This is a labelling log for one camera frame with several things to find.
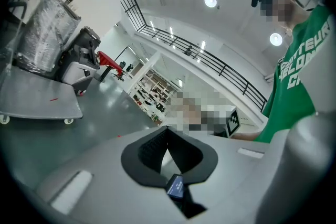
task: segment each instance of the green t-shirt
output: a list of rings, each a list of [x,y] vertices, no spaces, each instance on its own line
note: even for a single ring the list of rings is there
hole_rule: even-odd
[[[291,128],[299,119],[315,111],[298,72],[330,32],[327,22],[330,14],[325,6],[318,5],[305,22],[294,27],[293,42],[278,61],[273,91],[263,110],[268,122],[255,141],[270,143],[277,131]]]

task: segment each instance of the gray cart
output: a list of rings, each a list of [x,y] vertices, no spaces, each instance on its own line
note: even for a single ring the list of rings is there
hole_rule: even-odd
[[[71,124],[83,114],[72,86],[12,67],[0,88],[0,123],[10,116]]]

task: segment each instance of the ceiling light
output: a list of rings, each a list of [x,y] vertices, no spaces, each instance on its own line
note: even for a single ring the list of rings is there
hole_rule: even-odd
[[[282,36],[278,33],[273,33],[269,37],[269,41],[271,41],[274,46],[280,46],[282,44]]]
[[[130,50],[135,54],[134,50],[132,50],[132,48],[130,46],[128,46],[130,48]],[[135,54],[136,55],[136,54]]]
[[[217,0],[204,0],[205,5],[207,5],[210,8],[216,7]]]
[[[153,25],[153,22],[151,21],[151,26],[153,27],[153,31],[155,31],[155,29],[154,29],[154,25]]]

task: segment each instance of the linear ceiling light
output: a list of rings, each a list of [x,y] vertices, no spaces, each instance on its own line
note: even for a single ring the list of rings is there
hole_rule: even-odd
[[[130,50],[135,54],[134,50],[132,50],[132,48],[130,46],[128,46],[130,48]],[[136,55],[136,54],[135,54]]]
[[[152,22],[152,21],[150,21],[150,23],[151,23],[151,26],[153,27],[153,31],[155,31],[155,28],[154,28],[153,22]]]

